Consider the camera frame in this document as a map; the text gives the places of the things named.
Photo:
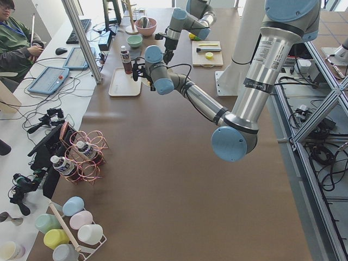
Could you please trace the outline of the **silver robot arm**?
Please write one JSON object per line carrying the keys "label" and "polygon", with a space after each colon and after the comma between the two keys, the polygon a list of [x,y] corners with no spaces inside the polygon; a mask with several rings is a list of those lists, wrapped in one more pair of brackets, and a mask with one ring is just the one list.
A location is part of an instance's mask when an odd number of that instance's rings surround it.
{"label": "silver robot arm", "polygon": [[237,161],[257,144],[258,118],[290,49],[317,37],[319,17],[319,1],[266,1],[260,42],[243,82],[243,93],[232,110],[220,105],[188,76],[167,69],[183,30],[200,39],[208,36],[216,16],[206,1],[189,1],[186,9],[174,9],[166,32],[159,35],[165,39],[165,50],[156,45],[146,48],[143,75],[158,94],[177,90],[215,123],[217,129],[211,138],[215,154],[225,161]]}
{"label": "silver robot arm", "polygon": [[168,64],[171,61],[183,30],[194,34],[200,40],[205,40],[215,22],[215,10],[208,1],[187,1],[185,10],[174,8],[170,24],[163,34],[165,38],[164,63]]}

